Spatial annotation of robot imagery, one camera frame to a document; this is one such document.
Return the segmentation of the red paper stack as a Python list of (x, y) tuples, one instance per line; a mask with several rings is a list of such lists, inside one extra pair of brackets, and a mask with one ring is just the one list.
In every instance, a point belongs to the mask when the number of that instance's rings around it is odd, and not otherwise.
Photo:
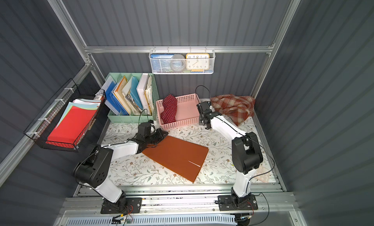
[(73, 148), (74, 143), (89, 124), (96, 111), (97, 109), (85, 109), (72, 106), (62, 121), (59, 122), (50, 133), (46, 143)]

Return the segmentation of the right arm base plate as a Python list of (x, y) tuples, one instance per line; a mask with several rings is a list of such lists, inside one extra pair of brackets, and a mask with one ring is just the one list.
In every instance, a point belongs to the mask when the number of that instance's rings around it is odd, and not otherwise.
[(236, 198), (231, 195), (219, 195), (215, 200), (220, 211), (232, 210), (258, 210), (258, 204), (255, 195), (247, 195), (243, 198)]

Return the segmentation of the pink plastic basket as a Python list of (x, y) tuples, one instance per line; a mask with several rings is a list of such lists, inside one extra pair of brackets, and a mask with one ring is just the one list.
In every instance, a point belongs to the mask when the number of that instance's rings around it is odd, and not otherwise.
[(199, 122), (199, 112), (197, 105), (200, 103), (199, 98), (196, 94), (187, 94), (182, 96), (176, 96), (177, 99), (177, 114), (176, 121), (174, 123), (164, 124), (160, 114), (164, 111), (162, 100), (156, 101), (156, 107), (158, 109), (159, 124), (163, 130), (169, 130), (197, 124)]

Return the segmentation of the grey tape roll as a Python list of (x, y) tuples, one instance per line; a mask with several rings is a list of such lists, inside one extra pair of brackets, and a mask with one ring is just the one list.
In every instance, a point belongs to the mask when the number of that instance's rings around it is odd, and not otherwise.
[(186, 68), (185, 57), (181, 54), (173, 55), (169, 62), (169, 66), (173, 72), (181, 73)]

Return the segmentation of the rust brown skirt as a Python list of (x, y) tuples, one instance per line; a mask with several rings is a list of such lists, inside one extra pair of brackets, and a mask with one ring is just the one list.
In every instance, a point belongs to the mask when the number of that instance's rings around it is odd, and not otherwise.
[(148, 146), (144, 155), (165, 168), (195, 182), (208, 154), (208, 148), (167, 136), (155, 146)]

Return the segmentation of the floral table mat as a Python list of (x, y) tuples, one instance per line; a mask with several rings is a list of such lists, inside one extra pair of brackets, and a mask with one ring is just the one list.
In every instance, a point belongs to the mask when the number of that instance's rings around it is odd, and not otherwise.
[[(137, 132), (136, 123), (109, 123), (103, 145), (125, 142)], [(233, 184), (236, 169), (231, 160), (231, 142), (215, 130), (198, 124), (171, 129), (168, 134), (208, 147), (208, 154), (194, 181), (195, 185)], [(117, 186), (188, 185), (191, 181), (151, 160), (143, 154), (130, 155), (111, 162), (109, 177)]]

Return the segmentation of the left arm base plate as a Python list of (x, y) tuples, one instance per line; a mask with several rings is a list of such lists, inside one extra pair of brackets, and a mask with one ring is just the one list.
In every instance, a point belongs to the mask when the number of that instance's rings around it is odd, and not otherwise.
[(139, 213), (142, 206), (142, 198), (121, 197), (116, 203), (104, 199), (101, 214), (127, 214)]

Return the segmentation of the white binder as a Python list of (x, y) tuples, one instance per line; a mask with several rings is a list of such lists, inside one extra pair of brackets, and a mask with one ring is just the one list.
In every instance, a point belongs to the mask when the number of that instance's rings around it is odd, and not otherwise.
[(148, 99), (146, 97), (146, 87), (147, 87), (147, 83), (148, 83), (148, 77), (149, 77), (148, 74), (142, 74), (141, 75), (136, 90), (137, 90), (137, 93), (138, 93), (138, 96), (139, 96), (139, 99), (140, 99), (140, 102), (141, 102), (141, 105), (142, 105), (143, 109), (146, 109), (148, 115), (150, 115), (151, 114), (150, 106), (149, 106), (149, 103), (148, 103)]

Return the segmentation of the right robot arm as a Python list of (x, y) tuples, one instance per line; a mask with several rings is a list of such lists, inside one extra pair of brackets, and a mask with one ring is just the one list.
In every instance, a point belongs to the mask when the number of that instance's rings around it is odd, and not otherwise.
[(257, 135), (239, 129), (219, 112), (213, 112), (208, 101), (197, 104), (197, 109), (199, 124), (219, 132), (231, 143), (232, 162), (237, 170), (231, 190), (231, 202), (238, 207), (250, 199), (251, 181), (264, 159)]

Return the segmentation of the red polka dot skirt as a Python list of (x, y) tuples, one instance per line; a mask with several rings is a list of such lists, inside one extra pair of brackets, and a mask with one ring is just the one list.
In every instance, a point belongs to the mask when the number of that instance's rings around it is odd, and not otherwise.
[(164, 111), (160, 114), (160, 117), (164, 124), (174, 123), (177, 114), (177, 99), (173, 95), (169, 94), (162, 100)]

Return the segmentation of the green file organizer box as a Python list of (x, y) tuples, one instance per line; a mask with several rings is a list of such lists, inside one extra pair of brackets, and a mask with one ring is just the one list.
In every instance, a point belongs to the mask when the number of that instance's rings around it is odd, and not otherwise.
[[(108, 119), (112, 123), (136, 123), (138, 122), (148, 122), (150, 119), (151, 120), (157, 120), (158, 119), (158, 109), (156, 107), (156, 101), (160, 99), (159, 93), (158, 93), (158, 88), (156, 84), (156, 79), (154, 74), (148, 73), (149, 76), (151, 76), (152, 79), (152, 90), (153, 90), (153, 106), (154, 106), (154, 112), (152, 116), (148, 115), (146, 116), (145, 113), (143, 113), (141, 116), (140, 115), (115, 115), (111, 110), (108, 113)], [(142, 76), (142, 73), (108, 73), (106, 76), (106, 80), (109, 77), (112, 77), (113, 80), (118, 83), (122, 77), (126, 77), (128, 80), (130, 79), (131, 76), (136, 77), (138, 80)]]

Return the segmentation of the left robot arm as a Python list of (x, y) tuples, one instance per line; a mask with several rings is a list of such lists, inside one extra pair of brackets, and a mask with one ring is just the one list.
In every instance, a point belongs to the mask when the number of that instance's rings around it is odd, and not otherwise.
[(77, 164), (73, 172), (74, 178), (78, 184), (94, 189), (105, 202), (125, 206), (126, 194), (108, 177), (111, 162), (155, 148), (167, 136), (168, 132), (157, 128), (152, 121), (143, 122), (138, 125), (135, 136), (125, 142), (98, 145), (93, 153)]

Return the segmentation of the red plaid skirt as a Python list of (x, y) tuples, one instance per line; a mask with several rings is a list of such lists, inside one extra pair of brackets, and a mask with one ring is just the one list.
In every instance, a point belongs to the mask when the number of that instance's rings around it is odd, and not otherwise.
[(236, 126), (240, 126), (254, 115), (255, 98), (233, 94), (212, 97), (210, 102), (216, 112), (228, 116)]

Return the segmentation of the yellow alarm clock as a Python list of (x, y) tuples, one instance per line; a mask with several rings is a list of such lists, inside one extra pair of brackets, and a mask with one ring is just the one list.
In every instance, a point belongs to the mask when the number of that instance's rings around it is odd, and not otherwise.
[(209, 70), (210, 55), (208, 53), (188, 53), (186, 55), (186, 68), (191, 72)]

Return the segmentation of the blue box in basket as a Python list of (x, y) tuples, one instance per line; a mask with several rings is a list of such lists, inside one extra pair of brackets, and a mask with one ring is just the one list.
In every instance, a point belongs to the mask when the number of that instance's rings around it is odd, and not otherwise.
[(174, 54), (170, 53), (151, 53), (149, 55), (153, 74), (172, 74), (170, 67), (171, 59)]

